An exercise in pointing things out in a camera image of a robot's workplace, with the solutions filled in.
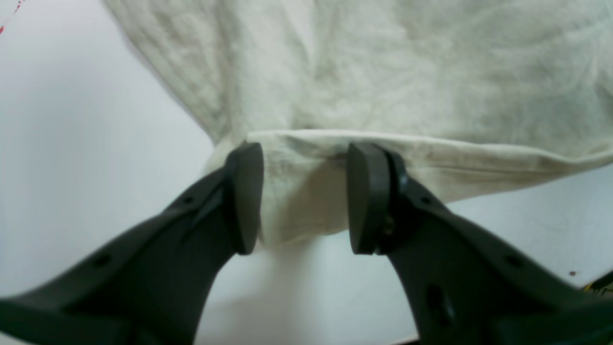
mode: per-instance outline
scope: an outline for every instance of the white table surface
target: white table surface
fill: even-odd
[[[15,5],[3,1],[0,18]],[[159,212],[202,175],[211,150],[103,3],[26,1],[0,35],[0,295],[49,280]],[[608,166],[451,208],[579,287],[613,268],[612,206]],[[413,334],[391,265],[354,256],[345,231],[234,257],[197,344],[375,345]]]

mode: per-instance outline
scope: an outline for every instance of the beige fabric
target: beige fabric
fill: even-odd
[[[265,152],[262,234],[346,228],[351,141],[445,201],[613,160],[613,0],[107,0],[216,143]]]

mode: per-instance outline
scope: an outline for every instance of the screw hole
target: screw hole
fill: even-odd
[[[441,289],[436,285],[428,286],[426,290],[426,303],[432,317],[442,327],[449,327],[454,321],[455,313],[449,298]]]
[[[94,260],[94,267],[102,268],[108,265],[109,262],[111,262],[111,256],[109,254],[106,254]]]
[[[524,267],[524,263],[519,260],[516,257],[513,257],[511,255],[507,255],[504,257],[504,260],[506,261],[506,263],[508,263],[509,265],[515,267],[515,268],[521,268]]]

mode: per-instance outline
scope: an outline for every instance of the cloth fold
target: cloth fold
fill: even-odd
[[[265,153],[262,239],[344,230],[372,141],[444,201],[613,161],[613,0],[106,0],[216,144]]]

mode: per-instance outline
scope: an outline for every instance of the red mark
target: red mark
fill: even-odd
[[[19,2],[17,3],[17,8],[13,12],[13,15],[15,15],[15,13],[17,13],[17,10],[19,10],[21,8],[21,3],[22,2],[26,2],[26,0],[19,0]],[[4,29],[6,29],[6,25],[10,22],[11,19],[12,19],[12,17],[6,18],[6,20],[4,20],[4,23],[2,23],[2,25],[0,25],[0,34],[4,31]]]

